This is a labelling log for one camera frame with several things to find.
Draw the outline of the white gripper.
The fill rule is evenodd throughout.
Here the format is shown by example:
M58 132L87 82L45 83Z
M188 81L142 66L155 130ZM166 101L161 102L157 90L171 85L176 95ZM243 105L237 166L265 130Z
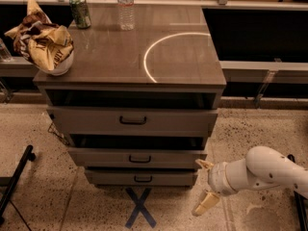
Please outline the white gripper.
M236 163L218 163L197 159L195 161L201 167L209 170L208 184L214 192L203 192L196 205L192 209L192 214L195 217L202 216L205 212L213 208L219 202L219 195L228 196L235 194L238 191L231 185L231 177L235 175Z

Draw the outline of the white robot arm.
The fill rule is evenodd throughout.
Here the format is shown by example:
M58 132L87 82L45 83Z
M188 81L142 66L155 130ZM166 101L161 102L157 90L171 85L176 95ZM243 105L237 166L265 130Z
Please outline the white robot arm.
M200 159L196 162L207 170L211 188L200 196L192 209L196 217L218 204L222 196L244 190L286 187L308 197L308 170L270 147L252 147L243 159L230 163L212 164Z

